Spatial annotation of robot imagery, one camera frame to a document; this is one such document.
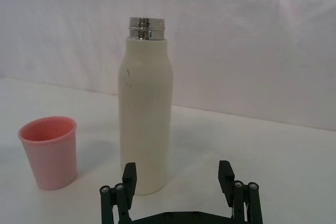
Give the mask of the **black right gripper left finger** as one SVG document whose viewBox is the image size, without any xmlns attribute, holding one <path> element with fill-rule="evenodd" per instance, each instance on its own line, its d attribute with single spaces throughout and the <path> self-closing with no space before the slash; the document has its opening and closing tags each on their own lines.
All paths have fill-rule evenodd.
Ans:
<svg viewBox="0 0 336 224">
<path fill-rule="evenodd" d="M 101 223 L 114 223 L 113 206 L 117 206 L 119 222 L 132 223 L 129 210 L 132 206 L 132 199 L 137 184 L 136 164 L 127 163 L 122 183 L 116 184 L 113 188 L 104 185 L 99 189 L 101 200 Z"/>
</svg>

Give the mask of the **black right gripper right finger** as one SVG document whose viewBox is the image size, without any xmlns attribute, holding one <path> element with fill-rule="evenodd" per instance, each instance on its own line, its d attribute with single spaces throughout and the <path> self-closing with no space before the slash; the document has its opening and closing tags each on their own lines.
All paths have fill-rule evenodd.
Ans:
<svg viewBox="0 0 336 224">
<path fill-rule="evenodd" d="M 235 179 L 235 174 L 229 161 L 220 161 L 218 181 L 225 195 L 232 216 L 229 223 L 261 223 L 261 204 L 259 185 L 250 182 L 245 185 Z"/>
</svg>

